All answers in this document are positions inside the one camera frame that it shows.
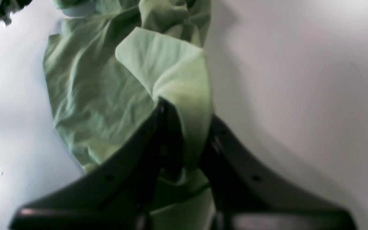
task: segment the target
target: wrinkled fabric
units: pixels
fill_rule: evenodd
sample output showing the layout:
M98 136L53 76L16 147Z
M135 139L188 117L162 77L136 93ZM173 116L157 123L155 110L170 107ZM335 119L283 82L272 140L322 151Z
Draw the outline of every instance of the wrinkled fabric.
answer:
M211 207L208 180L197 169L213 113L202 49L210 4L97 0L94 15L63 22L45 53L55 128L87 172L123 146L159 97L175 105L185 167L179 180L160 175L152 205L160 230L203 229Z

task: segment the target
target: green garment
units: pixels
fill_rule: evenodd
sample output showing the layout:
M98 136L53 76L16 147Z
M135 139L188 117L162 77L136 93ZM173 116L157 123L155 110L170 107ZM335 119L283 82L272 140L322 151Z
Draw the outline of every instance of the green garment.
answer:
M97 0L94 15L63 22L45 53L55 128L87 172L123 146L160 96L175 105L185 167L179 180L160 176L152 212L156 230L203 229L212 203L208 180L197 169L213 113L201 48L210 4Z

